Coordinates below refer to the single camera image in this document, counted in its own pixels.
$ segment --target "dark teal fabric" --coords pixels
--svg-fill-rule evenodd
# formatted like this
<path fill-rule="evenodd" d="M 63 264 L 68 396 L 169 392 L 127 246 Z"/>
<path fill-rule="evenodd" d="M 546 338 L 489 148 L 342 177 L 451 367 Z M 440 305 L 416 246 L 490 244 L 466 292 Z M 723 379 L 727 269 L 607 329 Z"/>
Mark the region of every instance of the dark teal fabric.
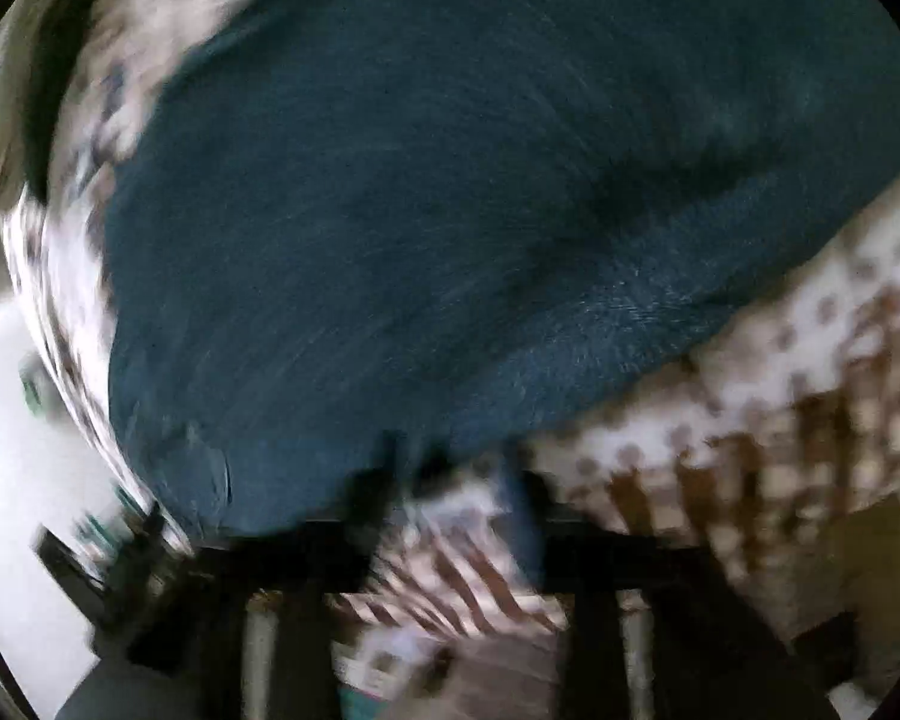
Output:
<path fill-rule="evenodd" d="M 900 172 L 875 0 L 257 0 L 118 174 L 110 416 L 192 533 L 710 338 Z"/>

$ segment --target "brown patterned fabric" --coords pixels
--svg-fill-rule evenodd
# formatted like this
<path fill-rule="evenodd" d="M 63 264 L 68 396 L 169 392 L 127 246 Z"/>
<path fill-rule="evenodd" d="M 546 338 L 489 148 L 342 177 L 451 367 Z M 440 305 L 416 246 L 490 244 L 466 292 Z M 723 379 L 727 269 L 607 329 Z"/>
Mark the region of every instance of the brown patterned fabric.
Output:
<path fill-rule="evenodd" d="M 164 81 L 245 2 L 99 0 L 59 115 L 49 207 L 24 196 L 2 218 L 50 374 L 141 500 L 107 419 L 103 214 Z M 708 542 L 770 608 L 781 593 L 768 587 L 818 548 L 826 523 L 900 482 L 900 180 L 717 338 L 530 449 L 558 498 L 608 529 Z M 440 511 L 408 505 L 367 591 L 336 600 L 341 614 L 441 640 L 562 627 L 562 608 L 530 591 L 493 533 L 495 507 L 475 473 Z"/>

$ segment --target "polka dot fabric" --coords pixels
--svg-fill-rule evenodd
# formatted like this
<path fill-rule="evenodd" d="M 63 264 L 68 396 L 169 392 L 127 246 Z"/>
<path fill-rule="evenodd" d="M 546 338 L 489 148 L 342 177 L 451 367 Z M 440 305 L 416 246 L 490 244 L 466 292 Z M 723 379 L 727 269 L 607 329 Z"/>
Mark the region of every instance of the polka dot fabric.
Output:
<path fill-rule="evenodd" d="M 900 179 L 774 295 L 623 400 L 536 437 L 607 528 L 710 543 L 745 579 L 900 483 Z"/>

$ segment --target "white floor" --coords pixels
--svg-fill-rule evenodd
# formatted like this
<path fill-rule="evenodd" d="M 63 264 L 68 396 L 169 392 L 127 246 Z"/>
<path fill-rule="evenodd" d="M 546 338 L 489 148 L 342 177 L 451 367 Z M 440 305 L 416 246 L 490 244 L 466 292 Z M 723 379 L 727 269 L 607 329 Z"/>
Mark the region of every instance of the white floor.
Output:
<path fill-rule="evenodd" d="M 26 408 L 17 368 L 31 349 L 0 272 L 0 650 L 49 720 L 95 659 L 86 621 L 31 546 L 40 525 L 69 538 L 79 514 L 103 511 L 113 496 L 106 466 L 73 425 L 50 425 Z"/>

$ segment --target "dark gray fabric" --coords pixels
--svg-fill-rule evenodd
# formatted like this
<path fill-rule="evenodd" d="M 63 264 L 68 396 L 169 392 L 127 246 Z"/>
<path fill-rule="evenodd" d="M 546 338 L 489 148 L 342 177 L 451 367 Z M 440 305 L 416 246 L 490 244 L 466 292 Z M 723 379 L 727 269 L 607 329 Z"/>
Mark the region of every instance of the dark gray fabric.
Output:
<path fill-rule="evenodd" d="M 875 0 L 258 0 L 119 172 L 110 414 L 193 532 L 713 335 L 900 172 Z"/>
<path fill-rule="evenodd" d="M 55 720 L 197 720 L 197 690 L 119 658 L 100 661 Z"/>

